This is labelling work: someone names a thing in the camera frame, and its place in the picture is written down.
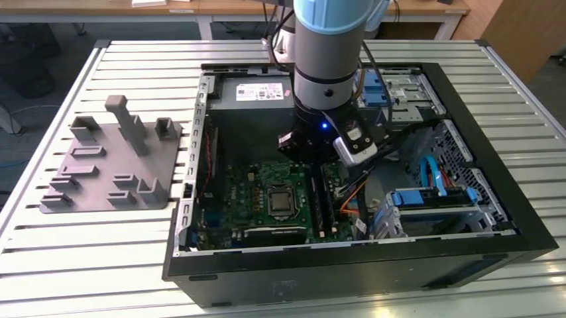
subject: wooden table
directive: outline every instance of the wooden table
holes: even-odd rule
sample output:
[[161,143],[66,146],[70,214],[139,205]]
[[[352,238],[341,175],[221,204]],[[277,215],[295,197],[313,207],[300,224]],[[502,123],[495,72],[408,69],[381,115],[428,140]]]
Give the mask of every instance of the wooden table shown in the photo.
[[[463,0],[443,5],[436,0],[397,0],[400,22],[442,23],[436,40],[448,40],[460,18],[470,12]],[[212,39],[211,23],[263,21],[263,6],[249,0],[169,1],[159,7],[132,8],[131,0],[0,0],[0,22],[106,23],[197,22],[200,37]],[[384,21],[395,19],[391,4]]]

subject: white sticker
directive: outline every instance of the white sticker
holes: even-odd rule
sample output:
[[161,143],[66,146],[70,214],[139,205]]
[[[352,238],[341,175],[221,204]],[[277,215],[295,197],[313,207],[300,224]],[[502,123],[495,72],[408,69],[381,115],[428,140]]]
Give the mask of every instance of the white sticker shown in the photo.
[[356,140],[361,137],[361,131],[357,128],[353,128],[351,131],[347,131],[347,136],[351,140]]
[[169,10],[169,13],[195,13],[195,10],[175,9],[175,10]]
[[404,94],[404,91],[401,89],[391,90],[391,96],[392,97],[407,97],[405,94]]
[[283,83],[236,86],[236,101],[280,101],[283,99]]
[[361,233],[365,234],[365,230],[368,229],[368,227],[361,220],[355,220],[355,227],[357,227]]

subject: aluminum table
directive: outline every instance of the aluminum table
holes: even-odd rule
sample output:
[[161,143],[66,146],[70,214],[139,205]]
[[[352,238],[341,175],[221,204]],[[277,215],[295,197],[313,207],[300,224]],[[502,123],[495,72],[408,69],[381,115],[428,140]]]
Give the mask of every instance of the aluminum table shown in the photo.
[[[37,205],[70,145],[66,125],[74,116],[116,121],[104,111],[108,95],[125,95],[131,113],[144,121],[171,117],[181,123],[173,175],[181,180],[201,63],[265,62],[268,54],[253,40],[114,41],[93,49],[0,213],[0,317],[563,315],[564,130],[490,47],[471,41],[371,41],[369,48],[379,62],[442,65],[560,249],[458,289],[203,310],[161,281],[175,203],[156,211],[50,215]],[[173,182],[171,197],[180,195]]]

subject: wire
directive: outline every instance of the wire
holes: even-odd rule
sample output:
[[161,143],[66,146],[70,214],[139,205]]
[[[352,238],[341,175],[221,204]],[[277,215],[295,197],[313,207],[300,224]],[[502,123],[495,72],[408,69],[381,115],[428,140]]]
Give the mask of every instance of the wire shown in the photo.
[[[279,17],[279,21],[283,21],[283,19],[284,19],[284,10],[285,10],[287,8],[285,7],[283,7],[283,9],[281,9],[281,16]],[[276,36],[276,38],[275,38],[275,43],[279,41],[279,35],[280,35],[280,32],[277,32],[276,34],[275,34],[275,36]]]
[[369,59],[369,63],[371,63],[371,67],[373,68],[375,71],[375,76],[377,77],[381,86],[383,86],[383,92],[385,94],[385,100],[387,100],[387,124],[385,124],[385,131],[389,132],[391,131],[391,124],[392,124],[392,102],[391,102],[391,95],[389,95],[389,91],[387,89],[385,83],[383,82],[383,78],[381,78],[381,74],[379,73],[379,68],[377,68],[377,64],[375,63],[375,59],[373,59],[373,55],[371,54],[368,45],[365,44],[365,41],[361,40],[361,47],[363,50],[365,51],[365,55],[368,56]]
[[10,115],[16,115],[16,114],[18,114],[18,113],[22,113],[24,111],[29,111],[30,109],[36,109],[36,108],[50,108],[50,107],[56,107],[56,108],[60,108],[60,106],[58,105],[36,105],[36,106],[29,106],[29,107],[25,107],[25,108],[21,108],[21,109],[17,109],[16,111],[12,111],[10,112]]
[[18,166],[20,164],[24,164],[28,161],[29,161],[29,159],[25,159],[25,160],[18,161],[18,162],[10,162],[10,163],[6,163],[6,164],[0,164],[0,169]]
[[[291,10],[289,13],[284,16],[283,20],[279,21],[279,24],[276,25],[276,28],[273,30],[273,34],[276,34],[281,30],[284,23],[287,22],[287,20],[291,18],[293,14],[295,14],[295,11]],[[273,59],[273,63],[280,70],[285,70],[284,66],[279,63],[273,53],[273,36],[272,35],[268,37],[267,42],[268,42],[268,53],[271,55],[271,58]]]
[[367,180],[361,182],[361,184],[360,184],[360,185],[357,186],[357,188],[353,190],[353,192],[352,192],[352,194],[349,195],[349,197],[345,199],[344,203],[341,204],[341,207],[339,208],[339,212],[340,212],[340,213],[343,213],[343,212],[348,212],[348,213],[359,214],[359,212],[357,212],[357,211],[355,211],[355,210],[345,210],[345,206],[347,206],[347,204],[349,203],[349,201],[352,200],[352,198],[355,197],[355,194],[360,191],[360,189],[361,189],[361,188],[363,188],[363,186],[365,185],[365,182],[367,182]]
[[268,18],[268,21],[267,21],[267,8],[265,8],[265,3],[261,3],[261,5],[263,5],[263,18],[264,18],[264,20],[265,20],[265,30],[264,30],[264,32],[263,32],[263,38],[267,38],[267,34],[268,34],[268,26],[269,26],[271,22],[273,22],[273,17],[275,17],[275,13],[276,13],[276,8],[277,8],[277,6],[275,6],[275,8],[273,8],[273,12],[271,13],[271,17]]
[[267,22],[267,8],[265,8],[265,3],[261,3],[261,7],[263,7],[263,20],[265,20],[265,32],[263,32],[263,37],[267,37],[267,32],[268,32],[268,22]]
[[400,7],[399,7],[399,2],[396,0],[392,0],[392,2],[395,3],[395,18],[393,18],[393,22],[399,23],[400,22]]
[[356,100],[359,96],[361,95],[363,83],[365,82],[365,70],[363,69],[363,63],[360,58],[357,58],[357,67],[360,69],[360,77],[357,80],[357,89],[355,90],[355,93],[353,93],[353,100]]

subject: floor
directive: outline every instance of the floor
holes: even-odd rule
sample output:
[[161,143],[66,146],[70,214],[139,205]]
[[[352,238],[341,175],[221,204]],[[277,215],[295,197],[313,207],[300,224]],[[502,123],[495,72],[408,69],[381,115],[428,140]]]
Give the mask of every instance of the floor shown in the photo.
[[[0,79],[0,102],[10,111],[34,105],[60,105],[72,86],[80,68],[97,38],[113,40],[199,40],[193,23],[106,23],[86,24],[86,35],[77,36],[70,24],[52,24],[62,53],[45,61],[49,72],[56,79],[54,91],[38,99],[22,99]],[[213,37],[224,40],[260,38],[264,25],[260,23],[220,24],[213,23]],[[550,59],[535,79],[530,90],[546,105],[562,125],[566,125],[566,67]],[[42,134],[54,116],[56,107],[41,107],[14,115],[26,127],[21,137],[10,136],[0,129],[0,208],[6,200],[2,191],[9,191],[25,169],[25,160],[33,155]]]

